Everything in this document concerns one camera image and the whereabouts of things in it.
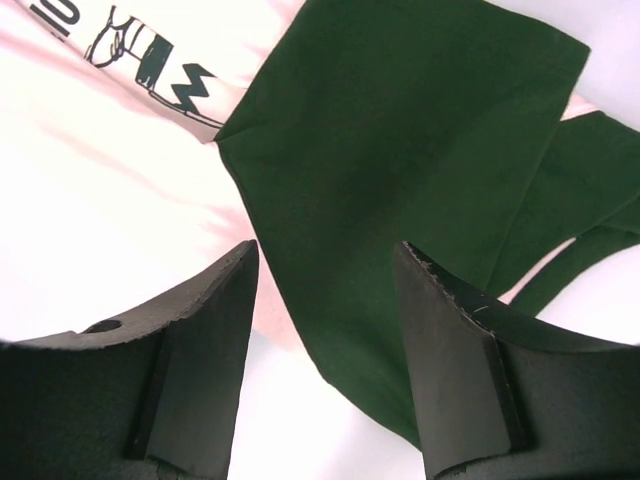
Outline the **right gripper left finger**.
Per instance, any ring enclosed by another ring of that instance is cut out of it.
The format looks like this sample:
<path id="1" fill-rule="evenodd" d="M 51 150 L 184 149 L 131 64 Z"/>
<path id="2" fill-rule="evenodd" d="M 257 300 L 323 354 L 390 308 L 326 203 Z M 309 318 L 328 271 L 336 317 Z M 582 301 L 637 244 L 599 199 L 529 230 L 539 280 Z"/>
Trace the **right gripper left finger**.
<path id="1" fill-rule="evenodd" d="M 259 270 L 244 241 L 82 333 L 1 345 L 5 479 L 224 479 Z"/>

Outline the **white and green t-shirt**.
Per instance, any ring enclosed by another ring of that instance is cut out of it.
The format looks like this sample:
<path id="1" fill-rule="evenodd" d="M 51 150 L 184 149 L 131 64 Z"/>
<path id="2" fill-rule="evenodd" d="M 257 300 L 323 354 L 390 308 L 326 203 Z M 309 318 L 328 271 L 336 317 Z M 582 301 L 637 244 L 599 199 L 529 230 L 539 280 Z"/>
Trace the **white and green t-shirt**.
<path id="1" fill-rule="evenodd" d="M 5 1 L 1 345 L 252 240 L 251 328 L 422 454 L 399 243 L 538 320 L 639 245 L 639 134 L 576 94 L 589 53 L 485 1 Z"/>

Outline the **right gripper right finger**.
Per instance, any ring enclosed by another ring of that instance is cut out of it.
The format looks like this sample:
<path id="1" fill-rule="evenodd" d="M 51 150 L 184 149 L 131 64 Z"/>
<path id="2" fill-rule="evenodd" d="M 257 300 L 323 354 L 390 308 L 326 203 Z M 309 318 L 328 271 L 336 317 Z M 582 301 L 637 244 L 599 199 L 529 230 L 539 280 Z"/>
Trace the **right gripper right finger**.
<path id="1" fill-rule="evenodd" d="M 639 350 L 534 317 L 394 250 L 430 479 L 635 479 Z"/>

